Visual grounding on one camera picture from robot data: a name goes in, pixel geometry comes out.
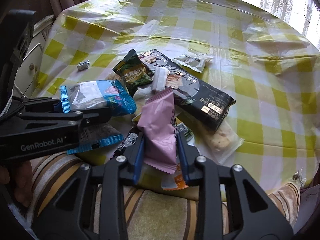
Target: plastic tablecloth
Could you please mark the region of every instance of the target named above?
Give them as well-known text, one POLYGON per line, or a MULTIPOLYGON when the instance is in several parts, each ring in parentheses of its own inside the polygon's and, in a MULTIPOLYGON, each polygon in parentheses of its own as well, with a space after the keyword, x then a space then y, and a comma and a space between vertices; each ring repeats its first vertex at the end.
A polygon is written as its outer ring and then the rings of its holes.
MULTIPOLYGON (((243 165, 268 193, 301 168, 311 181, 319 166, 320 54, 292 27, 240 0, 90 0, 53 24, 33 96, 106 79, 132 48, 212 55, 198 77, 236 100, 227 121, 245 139, 224 165, 243 165), (79 72, 83 60, 91 66, 79 72)), ((113 123, 126 135, 124 120, 113 123)))

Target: table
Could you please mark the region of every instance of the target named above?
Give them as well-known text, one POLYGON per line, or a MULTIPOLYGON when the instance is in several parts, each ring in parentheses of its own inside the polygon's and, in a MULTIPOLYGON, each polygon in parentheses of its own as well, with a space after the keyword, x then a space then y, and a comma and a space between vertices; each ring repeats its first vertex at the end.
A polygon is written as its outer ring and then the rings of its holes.
MULTIPOLYGON (((60 85, 103 80, 131 48, 156 48, 170 58, 188 49, 212 55, 198 77, 236 100, 227 121, 245 139, 225 165, 243 165, 268 193, 301 168, 312 180, 319 166, 320 54, 289 25, 240 0, 90 0, 53 24, 33 96, 59 97, 60 85), (91 67, 78 72, 83 60, 91 67)), ((125 119, 114 121, 124 135, 125 119)))

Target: round table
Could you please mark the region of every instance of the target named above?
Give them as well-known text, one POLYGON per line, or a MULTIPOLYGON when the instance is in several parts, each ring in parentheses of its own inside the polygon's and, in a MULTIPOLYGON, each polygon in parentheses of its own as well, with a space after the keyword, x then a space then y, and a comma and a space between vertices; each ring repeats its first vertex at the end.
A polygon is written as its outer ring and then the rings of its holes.
MULTIPOLYGON (((131 48, 213 56, 197 77, 236 100, 226 120, 245 139, 224 165, 243 165, 268 193, 301 168, 311 181, 319 166, 320 54, 292 27, 241 0, 90 0, 56 19, 33 95, 59 97, 60 85, 103 80, 131 48), (91 66, 79 72, 83 60, 91 66)), ((130 117, 112 123, 124 136, 131 126, 130 117)))

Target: white sheer curtain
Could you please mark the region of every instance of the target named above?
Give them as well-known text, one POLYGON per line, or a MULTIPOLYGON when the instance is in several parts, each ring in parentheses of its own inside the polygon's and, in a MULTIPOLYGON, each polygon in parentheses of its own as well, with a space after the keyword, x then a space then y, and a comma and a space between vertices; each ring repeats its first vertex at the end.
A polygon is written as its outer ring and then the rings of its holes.
POLYGON ((320 13, 313 0, 243 0, 279 17, 320 49, 320 13))

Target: pink wrapper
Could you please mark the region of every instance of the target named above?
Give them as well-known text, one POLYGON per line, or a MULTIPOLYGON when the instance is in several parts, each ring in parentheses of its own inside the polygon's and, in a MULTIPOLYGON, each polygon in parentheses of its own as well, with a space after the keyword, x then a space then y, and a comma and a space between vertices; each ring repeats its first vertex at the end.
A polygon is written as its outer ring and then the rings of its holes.
POLYGON ((138 128, 146 138, 144 162, 173 174, 177 167, 173 91, 169 87, 142 107, 138 128))

